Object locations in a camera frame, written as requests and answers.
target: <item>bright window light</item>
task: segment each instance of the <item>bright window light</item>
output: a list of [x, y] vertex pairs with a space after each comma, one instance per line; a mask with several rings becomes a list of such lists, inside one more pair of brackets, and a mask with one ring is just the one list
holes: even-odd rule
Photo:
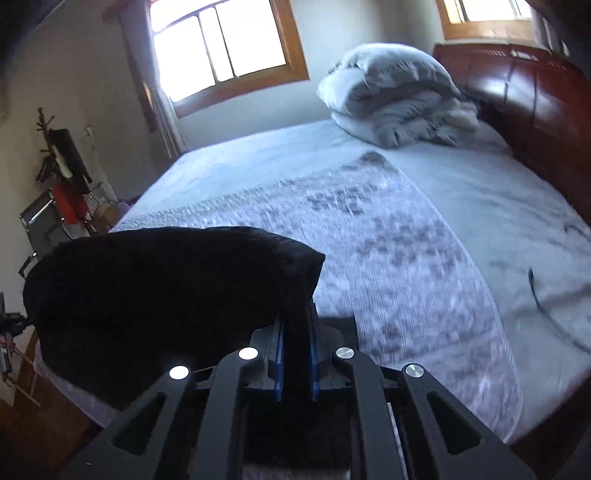
[[173, 102], [215, 85], [197, 17], [155, 35], [154, 47], [160, 84]]
[[212, 58], [213, 68], [216, 71], [217, 80], [223, 82], [234, 77], [232, 74], [232, 67], [230, 67], [230, 60], [223, 42], [222, 30], [217, 21], [217, 13], [215, 8], [208, 8], [199, 14], [203, 34], [205, 35], [205, 43], [209, 50], [209, 55]]
[[471, 22], [515, 19], [509, 0], [464, 0], [464, 7]]
[[160, 83], [173, 102], [217, 82], [285, 65], [269, 0], [158, 0], [150, 15]]
[[158, 0], [150, 7], [152, 30], [159, 32], [175, 20], [212, 3], [212, 0]]
[[[487, 20], [517, 20], [531, 18], [531, 7], [526, 0], [443, 0], [447, 16], [452, 24], [466, 20], [480, 22]], [[463, 17], [461, 4], [466, 10]]]
[[532, 18], [531, 15], [531, 7], [526, 0], [515, 0], [517, 4], [517, 8], [519, 9], [519, 14], [523, 18]]
[[216, 9], [236, 75], [285, 65], [269, 0], [228, 0]]

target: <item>wooden headboard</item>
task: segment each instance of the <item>wooden headboard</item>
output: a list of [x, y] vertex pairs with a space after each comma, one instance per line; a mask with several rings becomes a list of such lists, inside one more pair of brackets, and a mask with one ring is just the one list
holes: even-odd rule
[[486, 101], [483, 119], [515, 158], [591, 225], [591, 85], [581, 71], [522, 45], [436, 45], [433, 55], [459, 88]]

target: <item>white wall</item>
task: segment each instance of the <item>white wall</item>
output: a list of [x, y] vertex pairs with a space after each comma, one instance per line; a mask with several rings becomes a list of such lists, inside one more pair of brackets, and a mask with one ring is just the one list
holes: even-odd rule
[[[53, 128], [70, 130], [93, 179], [108, 177], [121, 197], [143, 193], [168, 166], [160, 163], [160, 146], [151, 145], [119, 27], [102, 22], [111, 3], [66, 1], [20, 45], [3, 80], [8, 116], [0, 119], [0, 291], [10, 312], [24, 312], [18, 269], [31, 254], [18, 215], [48, 186], [35, 182], [45, 148], [35, 127], [39, 106], [48, 118], [55, 115]], [[23, 351], [28, 338], [17, 339]], [[1, 382], [0, 398], [12, 403]]]
[[181, 119], [190, 148], [329, 118], [316, 87], [331, 65], [362, 43], [408, 43], [402, 0], [291, 0], [310, 75], [233, 98]]
[[436, 43], [443, 43], [443, 27], [436, 0], [404, 0], [410, 44], [429, 54], [433, 53]]

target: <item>bed frame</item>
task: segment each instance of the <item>bed frame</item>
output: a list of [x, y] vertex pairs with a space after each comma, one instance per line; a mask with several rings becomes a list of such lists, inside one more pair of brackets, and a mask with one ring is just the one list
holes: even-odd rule
[[[438, 44], [433, 56], [515, 158], [551, 183], [591, 225], [591, 85], [566, 59], [512, 44]], [[513, 444], [552, 478], [591, 423], [591, 377], [549, 419]]]

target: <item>red cloth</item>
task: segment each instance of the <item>red cloth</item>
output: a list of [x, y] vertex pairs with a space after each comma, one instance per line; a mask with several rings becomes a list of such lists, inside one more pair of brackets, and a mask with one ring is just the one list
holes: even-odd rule
[[54, 186], [51, 191], [66, 223], [71, 225], [78, 223], [88, 213], [88, 205], [84, 197], [75, 191], [68, 182], [61, 182]]

